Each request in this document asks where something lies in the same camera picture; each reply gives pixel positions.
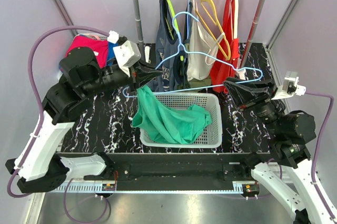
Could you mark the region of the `light blue wire hanger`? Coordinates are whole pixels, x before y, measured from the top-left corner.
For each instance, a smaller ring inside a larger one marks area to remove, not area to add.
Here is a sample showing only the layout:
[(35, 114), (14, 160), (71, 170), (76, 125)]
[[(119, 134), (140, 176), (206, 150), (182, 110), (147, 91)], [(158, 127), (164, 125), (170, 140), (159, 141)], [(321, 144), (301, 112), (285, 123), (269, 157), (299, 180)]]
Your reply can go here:
[[(196, 22), (199, 22), (199, 20), (192, 14), (188, 13), (188, 12), (178, 12), (177, 14), (174, 15), (174, 17), (172, 18), (172, 25), (173, 25), (173, 28), (174, 30), (176, 31), (177, 33), (177, 36), (178, 36), (178, 40), (179, 40), (179, 44), (177, 45), (177, 52), (173, 55), (171, 55), (170, 57), (168, 58), (165, 58), (164, 60), (162, 60), (155, 68), (158, 69), (164, 62), (166, 62), (167, 60), (173, 58), (173, 57), (176, 57), (179, 52), (181, 51), (180, 49), (182, 48), (183, 51), (187, 54), (200, 54), (200, 55), (203, 55), (203, 56), (206, 56), (206, 57), (209, 57), (211, 59), (214, 59), (215, 61), (217, 62), (220, 62), (221, 64), (224, 64), (224, 65), (227, 65), (229, 67), (231, 67), (235, 72), (240, 72), (242, 70), (252, 70), (252, 71), (256, 71), (256, 72), (259, 72), (260, 73), (260, 76), (258, 78), (255, 78), (255, 79), (251, 79), (251, 80), (241, 80), (239, 82), (237, 82), (237, 84), (244, 84), (244, 83), (251, 83), (251, 82), (255, 82), (255, 81), (259, 81), (262, 79), (263, 77), (263, 71), (260, 70), (260, 69), (257, 69), (257, 68), (252, 68), (252, 67), (242, 67), (242, 68), (235, 68), (232, 64), (230, 63), (227, 63), (223, 60), (220, 60), (220, 59), (217, 59), (209, 54), (206, 54), (204, 52), (189, 52), (186, 50), (185, 48), (185, 45), (183, 44), (182, 42), (182, 39), (181, 39), (181, 34), (180, 32), (178, 32), (177, 28), (174, 26), (174, 21), (176, 20), (176, 18), (181, 15), (181, 14), (189, 14)], [(179, 90), (172, 90), (172, 91), (163, 91), (163, 92), (154, 92), (154, 95), (166, 95), (166, 94), (170, 94), (170, 93), (178, 93), (178, 92), (183, 92), (183, 91), (192, 91), (192, 90), (201, 90), (201, 89), (205, 89), (205, 88), (213, 88), (213, 87), (220, 87), (220, 86), (223, 86), (223, 84), (219, 84), (219, 85), (210, 85), (210, 86), (202, 86), (202, 87), (196, 87), (196, 88), (186, 88), (186, 89), (179, 89)]]

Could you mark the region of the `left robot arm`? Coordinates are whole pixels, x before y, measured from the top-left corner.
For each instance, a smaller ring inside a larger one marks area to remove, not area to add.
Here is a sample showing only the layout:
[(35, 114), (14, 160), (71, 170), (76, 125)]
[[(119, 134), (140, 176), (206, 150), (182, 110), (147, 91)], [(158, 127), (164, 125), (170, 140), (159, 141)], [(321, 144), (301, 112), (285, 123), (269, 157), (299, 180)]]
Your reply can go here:
[(20, 197), (52, 191), (73, 178), (113, 179), (114, 163), (106, 154), (66, 158), (57, 154), (56, 149), (83, 112), (91, 107), (92, 96), (120, 87), (135, 91), (162, 73), (161, 69), (139, 59), (128, 68), (127, 74), (118, 64), (100, 68), (88, 47), (71, 50), (60, 66), (61, 78), (42, 100), (42, 115), (25, 150), (5, 164), (13, 177), (19, 176)]

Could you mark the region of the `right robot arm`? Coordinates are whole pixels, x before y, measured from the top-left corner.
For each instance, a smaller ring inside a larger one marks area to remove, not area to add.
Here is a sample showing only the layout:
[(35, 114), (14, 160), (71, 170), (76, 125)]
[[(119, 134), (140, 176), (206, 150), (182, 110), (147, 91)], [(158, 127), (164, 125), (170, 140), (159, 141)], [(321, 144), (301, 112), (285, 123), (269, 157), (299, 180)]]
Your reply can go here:
[(316, 173), (317, 154), (306, 144), (316, 139), (319, 149), (325, 124), (315, 133), (314, 117), (302, 110), (285, 114), (283, 99), (306, 94), (298, 77), (286, 77), (282, 86), (273, 80), (242, 81), (229, 77), (224, 86), (240, 111), (251, 110), (265, 124), (272, 159), (285, 171), (295, 186), (292, 190), (267, 163), (251, 153), (234, 168), (245, 180), (254, 179), (278, 200), (293, 223), (336, 223), (336, 207), (327, 196)]

